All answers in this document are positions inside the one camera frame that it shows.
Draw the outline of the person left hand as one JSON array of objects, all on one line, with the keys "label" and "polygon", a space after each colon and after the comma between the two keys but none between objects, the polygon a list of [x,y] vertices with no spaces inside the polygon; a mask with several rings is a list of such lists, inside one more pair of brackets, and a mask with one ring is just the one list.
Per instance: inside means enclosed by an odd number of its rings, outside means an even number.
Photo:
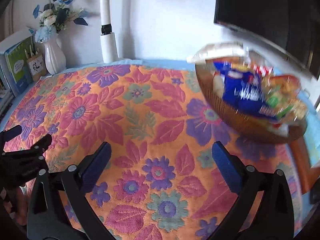
[{"label": "person left hand", "polygon": [[20,187],[8,190],[9,200],[4,202],[8,213],[15,213],[14,220],[21,226],[27,224],[28,199]]}]

